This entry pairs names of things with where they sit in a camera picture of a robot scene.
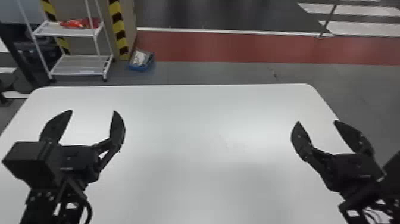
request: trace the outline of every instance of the metal shelf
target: metal shelf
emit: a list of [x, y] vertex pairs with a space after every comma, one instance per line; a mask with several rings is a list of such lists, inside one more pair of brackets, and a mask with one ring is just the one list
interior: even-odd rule
[[98, 36], [104, 23], [99, 23], [96, 29], [65, 28], [57, 22], [44, 21], [34, 32], [35, 36], [77, 36], [94, 37]]
[[50, 71], [54, 76], [98, 76], [107, 74], [113, 55], [63, 55]]

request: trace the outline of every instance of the concrete floor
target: concrete floor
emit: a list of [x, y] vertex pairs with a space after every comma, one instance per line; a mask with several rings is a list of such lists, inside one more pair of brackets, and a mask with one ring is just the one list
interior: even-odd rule
[[[137, 73], [128, 71], [123, 63], [115, 63], [107, 83], [100, 77], [59, 77], [55, 85], [308, 83], [341, 121], [369, 137], [376, 148], [377, 161], [385, 164], [400, 145], [399, 71], [398, 66], [158, 62], [150, 71]], [[21, 104], [22, 100], [17, 100], [10, 108], [0, 108], [0, 131]]]

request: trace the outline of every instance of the black equipment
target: black equipment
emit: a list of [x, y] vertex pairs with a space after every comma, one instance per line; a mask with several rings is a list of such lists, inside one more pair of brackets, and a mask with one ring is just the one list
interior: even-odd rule
[[99, 175], [125, 137], [123, 119], [114, 111], [110, 135], [92, 146], [60, 145], [72, 111], [51, 119], [37, 142], [16, 142], [3, 164], [30, 187], [22, 224], [78, 224], [83, 209], [85, 224], [92, 218], [92, 208], [83, 192]]
[[296, 152], [320, 174], [329, 190], [343, 197], [339, 210], [348, 224], [369, 224], [368, 219], [378, 223], [379, 212], [391, 224], [399, 224], [400, 153], [381, 168], [375, 162], [374, 148], [359, 130], [340, 121], [334, 124], [354, 153], [333, 155], [314, 148], [300, 122], [292, 131]]

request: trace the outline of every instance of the tabletop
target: tabletop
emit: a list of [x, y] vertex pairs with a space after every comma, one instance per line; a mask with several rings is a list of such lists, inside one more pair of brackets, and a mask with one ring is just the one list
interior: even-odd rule
[[[41, 88], [0, 136], [0, 157], [69, 109], [61, 144], [107, 138], [113, 110], [126, 125], [121, 151], [85, 191], [93, 224], [345, 223], [341, 197], [290, 142], [299, 120], [317, 148], [349, 152], [310, 85]], [[19, 223], [29, 188], [3, 165], [0, 182], [2, 223]]]

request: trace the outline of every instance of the hazard stripe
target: hazard stripe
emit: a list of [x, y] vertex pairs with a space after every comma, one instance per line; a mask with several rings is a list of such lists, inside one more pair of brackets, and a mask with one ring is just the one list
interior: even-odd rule
[[[50, 3], [49, 0], [41, 0], [40, 3], [43, 6], [43, 10], [45, 11], [47, 18], [49, 21], [56, 22], [57, 19], [55, 17], [55, 10], [53, 5]], [[63, 37], [57, 37], [55, 38], [55, 41], [57, 42], [58, 46], [62, 47], [64, 52], [66, 54], [71, 54], [70, 53], [70, 47], [68, 45], [68, 42], [65, 40]]]
[[122, 18], [122, 7], [119, 0], [108, 0], [108, 9], [112, 18], [112, 30], [115, 35], [115, 44], [120, 52], [120, 59], [128, 60], [129, 46], [126, 39], [125, 25]]

